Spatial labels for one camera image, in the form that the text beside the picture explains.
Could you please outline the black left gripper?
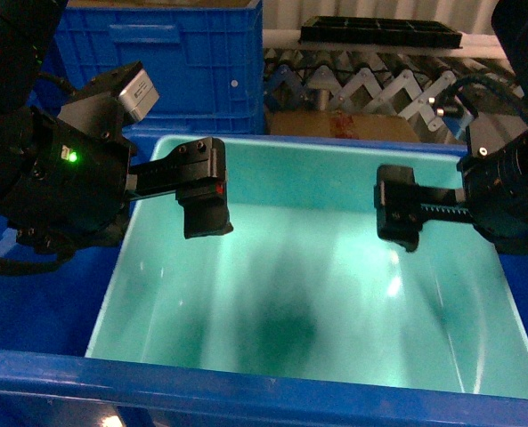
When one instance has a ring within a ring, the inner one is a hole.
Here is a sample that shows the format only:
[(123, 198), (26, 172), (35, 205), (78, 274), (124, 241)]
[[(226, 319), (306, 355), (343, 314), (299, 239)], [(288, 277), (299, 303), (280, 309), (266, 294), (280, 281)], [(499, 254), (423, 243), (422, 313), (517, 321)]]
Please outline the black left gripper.
[(19, 244), (38, 254), (116, 246), (129, 222), (127, 200), (168, 194), (183, 208), (185, 238), (233, 231), (221, 139), (185, 142), (130, 166), (136, 149), (122, 134), (130, 124), (118, 96), (134, 64), (94, 77), (56, 117), (30, 107), (13, 119), (8, 150), (20, 162), (4, 188), (4, 216)]

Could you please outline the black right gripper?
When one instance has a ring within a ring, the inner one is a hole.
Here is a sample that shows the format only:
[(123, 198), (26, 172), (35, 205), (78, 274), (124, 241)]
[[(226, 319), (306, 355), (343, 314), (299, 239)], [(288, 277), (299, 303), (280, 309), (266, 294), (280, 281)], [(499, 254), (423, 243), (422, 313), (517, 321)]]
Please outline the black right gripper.
[(422, 186), (414, 170), (380, 165), (374, 186), (378, 237), (413, 253), (426, 222), (471, 224), (501, 254), (528, 255), (528, 130), (457, 165), (462, 189)]

